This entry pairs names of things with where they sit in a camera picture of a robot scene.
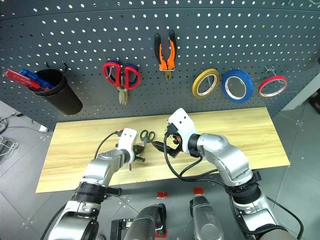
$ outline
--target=floor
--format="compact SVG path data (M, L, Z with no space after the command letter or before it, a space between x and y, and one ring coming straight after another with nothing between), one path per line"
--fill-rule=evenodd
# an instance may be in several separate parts
M14 112L14 109L0 102L1 117ZM10 155L0 158L0 239L38 240L53 214L70 199L72 191L35 194L52 132L45 135L32 130L38 129L39 125L26 116L12 116L8 122L10 127L21 127L8 128L2 134L19 143L19 147ZM319 239L320 115L308 103L304 103L294 110L280 112L273 123L291 166L262 169L261 188L302 220L304 240ZM220 219L225 240L242 239L227 195L219 186L169 179L121 187L123 195L104 201L98 217L99 232L107 239L111 220L134 218L149 204L163 202L167 207L167 239L193 240L189 201L194 187L204 188L205 196ZM168 199L156 199L157 192L168 192ZM274 207L274 213L279 222L296 236L299 231L296 221L278 207Z

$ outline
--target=scissor handle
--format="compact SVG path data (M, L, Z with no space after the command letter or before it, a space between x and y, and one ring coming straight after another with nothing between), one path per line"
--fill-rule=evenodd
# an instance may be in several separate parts
M148 131L148 130L143 130L140 133L140 140L143 142L145 141L146 143L152 142L156 137L156 133L154 131Z
M130 72L132 72L136 75L135 80L133 82L131 82L131 84L133 84L133 85L130 85ZM141 83L141 75L139 73L138 68L134 65L127 64L124 67L124 77L125 77L124 88L127 90L135 89Z
M115 78L111 75L110 72L108 72L108 68L114 67L116 68L116 74L115 74ZM102 67L102 71L104 73L104 76L106 77L106 79L115 87L120 87L121 86L121 65L118 61L107 61L103 67Z

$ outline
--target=yellow tape roll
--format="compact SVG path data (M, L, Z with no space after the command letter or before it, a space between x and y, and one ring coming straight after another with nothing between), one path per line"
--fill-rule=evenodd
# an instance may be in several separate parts
M213 76L212 85L206 91L199 92L200 84L202 83L203 80L205 80L209 76ZM216 89L216 87L219 85L219 83L220 83L219 72L216 69L209 68L209 69L203 71L199 76L196 77L196 79L194 80L193 85L192 85L192 93L198 99L205 98L206 96L211 94L213 92L213 90Z

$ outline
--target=tape roll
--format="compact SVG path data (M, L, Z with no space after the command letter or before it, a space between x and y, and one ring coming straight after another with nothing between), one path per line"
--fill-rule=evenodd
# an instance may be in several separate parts
M269 83L272 83L274 81L281 81L283 82L283 86L278 90L278 91L275 91L275 92L272 92L272 93L263 93L262 92L262 89L268 85ZM280 93L282 93L288 86L288 80L285 76L272 76L272 77L269 77L267 78L266 80L264 80L258 87L258 91L259 91L259 95L264 97L264 98L270 98L270 97L273 97L273 96L276 96Z
M200 84L203 82L203 80L206 80L206 78L210 76L213 76L213 83L210 85L210 87L206 91L199 92ZM192 85L192 93L198 99L205 98L217 88L219 83L220 83L219 72L216 69L209 68L203 71L199 76L196 77Z
M231 78L239 79L244 86L244 94L241 97L233 95L228 87L229 80ZM226 72L222 79L222 91L226 98L235 104L243 104L248 101L254 93L254 84L251 77L240 69L233 69Z

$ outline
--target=red scissors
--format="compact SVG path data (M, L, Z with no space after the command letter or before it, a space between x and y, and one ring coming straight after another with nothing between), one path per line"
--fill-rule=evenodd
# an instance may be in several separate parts
M141 75L138 67L132 64L125 64L123 68L124 74L121 72L120 62L110 60L103 65L102 71L106 79L118 89L119 103L126 105L128 101L128 90L135 89L140 85Z

